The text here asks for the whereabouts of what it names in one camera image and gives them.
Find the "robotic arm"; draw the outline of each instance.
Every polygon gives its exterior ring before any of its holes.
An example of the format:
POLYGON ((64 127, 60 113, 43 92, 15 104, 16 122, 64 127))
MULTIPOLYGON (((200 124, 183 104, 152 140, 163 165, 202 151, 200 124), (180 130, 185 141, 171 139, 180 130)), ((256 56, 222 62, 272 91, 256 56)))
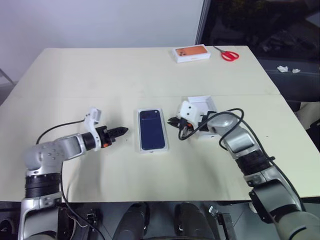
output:
POLYGON ((299 197, 273 163, 274 157, 268 157, 257 139, 239 126, 239 117, 231 112, 203 115, 187 101, 179 107, 177 117, 178 125, 173 124, 172 118, 169 124, 183 132, 183 136, 179 136, 181 140, 187 138, 188 129, 197 129, 205 122, 206 126, 200 130, 224 136, 226 149, 235 159, 248 186, 253 187, 249 196, 258 215, 262 221, 274 223, 280 239, 320 239, 319 218, 303 211, 299 197))
POLYGON ((25 198, 21 201, 19 240, 56 239, 58 205, 61 203, 60 177, 64 161, 82 156, 87 151, 98 151, 115 142, 128 131, 126 127, 95 128, 100 110, 91 108, 84 119, 89 132, 65 136, 55 141, 37 144, 24 154, 27 167, 25 198))

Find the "black cable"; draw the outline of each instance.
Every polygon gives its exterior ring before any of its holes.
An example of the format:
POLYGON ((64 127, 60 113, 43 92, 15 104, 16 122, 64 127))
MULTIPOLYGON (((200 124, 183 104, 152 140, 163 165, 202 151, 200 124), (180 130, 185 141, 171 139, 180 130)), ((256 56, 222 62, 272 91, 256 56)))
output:
POLYGON ((96 228, 95 226, 93 226, 90 222, 88 222, 87 220, 85 220, 82 216, 80 216, 78 213, 75 212, 75 210, 73 210, 73 208, 70 206, 70 203, 68 202, 66 196, 65 196, 65 192, 64 192, 64 185, 63 185, 63 177, 62 177, 62 169, 63 169, 63 162, 62 162, 62 166, 61 166, 61 174, 60 174, 60 188, 61 188, 61 195, 62 198, 65 202, 65 205, 68 207, 68 209, 70 210, 70 212, 73 213, 73 215, 75 215, 78 219, 81 219, 82 221, 84 221, 88 226, 90 226, 92 229, 94 229, 95 231, 97 231, 97 233, 100 234, 100 236, 102 237, 103 240, 106 240, 105 236, 101 233, 101 231, 96 228))
MULTIPOLYGON (((294 187, 294 185, 291 183, 291 181, 289 180, 289 178, 285 175, 285 173, 280 169, 280 167, 278 167, 277 164, 274 163, 272 157, 269 157, 269 155, 266 153, 266 150, 264 149, 261 141, 259 140, 258 136, 256 135, 255 131, 249 126, 248 123, 246 123, 246 121, 243 119, 243 116, 244 116, 244 111, 241 109, 241 108, 233 108, 233 109, 229 109, 227 111, 223 111, 223 112, 219 112, 211 117, 209 117, 206 121, 204 121, 200 126, 198 126, 195 130, 193 130, 191 133, 189 133, 187 136, 185 137, 181 137, 181 130, 179 130, 179 133, 178 133, 178 138, 180 140, 185 140, 189 137, 191 137, 193 134, 196 133, 196 131, 198 131, 200 128, 202 128, 205 124, 207 124, 210 120, 212 120, 215 116, 219 116, 219 115, 222 115, 222 114, 228 114, 228 115, 232 115, 234 116, 235 118, 239 119, 239 121, 237 122, 237 124, 235 126, 233 126, 233 128, 231 128, 227 133, 225 133, 221 138, 223 140, 223 138, 226 137, 226 135, 230 134, 234 129, 236 129, 236 127, 240 124, 240 123, 243 123, 248 129, 249 131, 251 132, 251 134, 253 135, 254 139, 256 140, 256 142, 258 143, 262 153, 265 155, 265 157, 268 159, 268 161, 280 172, 280 174, 282 174, 283 178, 287 181, 288 185, 291 187, 292 191, 294 192, 294 194, 297 196, 299 202, 300 202, 300 205, 301 205, 301 210, 302 211, 306 211, 306 208, 305 208, 305 205, 304 203, 302 202, 302 199, 301 197, 299 196, 296 188, 294 187), (234 113, 231 113, 231 111, 235 111, 235 110, 238 110, 241 112, 241 116, 238 116, 234 113)), ((220 147, 222 147, 223 149, 227 150, 224 146, 222 146, 222 144, 220 144, 222 142, 222 140, 220 139, 219 141, 219 145, 220 147)))
POLYGON ((292 191, 294 192, 294 194, 298 197, 300 205, 301 205, 301 210, 306 212, 306 207, 304 205, 304 203, 302 202, 301 197, 299 196, 297 190, 295 189, 295 187, 293 186, 293 184, 290 182, 290 180, 287 178, 287 176, 285 175, 285 173, 281 170, 280 167, 278 167, 277 164, 275 164, 275 162, 273 160, 269 160, 270 163, 272 163, 272 165, 282 174, 283 178, 287 181, 287 183, 289 184, 289 186, 292 188, 292 191))
POLYGON ((50 131, 53 130, 53 129, 56 129, 56 128, 59 128, 59 127, 63 127, 63 126, 66 126, 66 125, 71 125, 71 124, 79 124, 79 123, 82 123, 82 122, 84 122, 84 121, 85 121, 85 120, 82 119, 82 120, 80 120, 80 121, 72 121, 72 122, 63 123, 63 124, 60 124, 60 125, 57 125, 57 126, 53 126, 53 127, 49 128, 48 130, 46 130, 45 132, 43 132, 43 133, 38 137, 38 139, 36 140, 36 143, 35 143, 35 144, 39 144, 41 138, 42 138, 45 134, 47 134, 48 132, 50 132, 50 131))
POLYGON ((222 145, 222 141, 225 139, 225 137, 226 137, 227 135, 229 135, 233 130, 236 129, 236 127, 238 127, 238 126, 242 123, 242 121, 244 120, 244 117, 245 117, 245 112, 244 112, 241 108, 234 108, 234 109, 231 109, 231 110, 229 110, 229 111, 234 111, 234 110, 241 112, 240 119, 239 119, 239 121, 238 121, 229 131, 227 131, 227 132, 220 138, 220 140, 219 140, 219 146, 220 146, 221 148, 223 148, 224 150, 226 150, 226 151, 228 151, 228 150, 227 150, 227 148, 225 148, 225 147, 222 145))
POLYGON ((211 117, 208 117, 208 119, 206 119, 204 122, 202 122, 196 129, 194 129, 192 132, 190 132, 187 136, 181 136, 181 131, 182 130, 179 130, 179 133, 178 133, 178 138, 181 140, 181 141, 184 141, 188 138, 190 138, 193 134, 195 134, 199 129, 201 129, 203 126, 205 126, 210 120, 216 118, 217 116, 219 115, 231 115, 231 116, 236 116, 238 119, 241 119, 239 116, 235 115, 234 113, 232 113, 231 111, 240 111, 241 113, 244 114, 244 111, 241 109, 241 108, 232 108, 232 109, 229 109, 227 111, 223 111, 223 112, 218 112, 216 113, 215 115, 212 115, 211 117))

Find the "phone screen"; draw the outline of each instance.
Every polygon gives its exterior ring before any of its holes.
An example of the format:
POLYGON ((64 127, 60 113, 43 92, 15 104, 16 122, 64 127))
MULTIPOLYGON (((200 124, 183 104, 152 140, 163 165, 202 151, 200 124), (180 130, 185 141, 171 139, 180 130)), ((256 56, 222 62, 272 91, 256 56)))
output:
POLYGON ((144 110, 139 113, 141 148, 143 150, 163 149, 166 146, 160 112, 144 110))

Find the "white wall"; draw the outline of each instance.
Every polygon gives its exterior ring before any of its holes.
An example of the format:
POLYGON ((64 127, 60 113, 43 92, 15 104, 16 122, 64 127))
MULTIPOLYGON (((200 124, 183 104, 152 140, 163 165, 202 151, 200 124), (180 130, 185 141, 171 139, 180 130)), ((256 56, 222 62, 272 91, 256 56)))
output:
POLYGON ((0 68, 18 81, 44 48, 192 45, 202 5, 203 0, 1 0, 0 68))

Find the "white paper scrap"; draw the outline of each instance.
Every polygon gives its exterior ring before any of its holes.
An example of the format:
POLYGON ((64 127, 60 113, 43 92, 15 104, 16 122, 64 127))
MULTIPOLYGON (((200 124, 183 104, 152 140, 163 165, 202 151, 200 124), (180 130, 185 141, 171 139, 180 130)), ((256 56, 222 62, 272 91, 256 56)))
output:
POLYGON ((288 72, 288 66, 278 66, 277 69, 278 69, 281 73, 286 73, 286 72, 288 72))
POLYGON ((300 69, 298 69, 298 68, 294 68, 294 69, 292 69, 292 73, 293 74, 297 74, 298 72, 300 72, 301 70, 300 69))

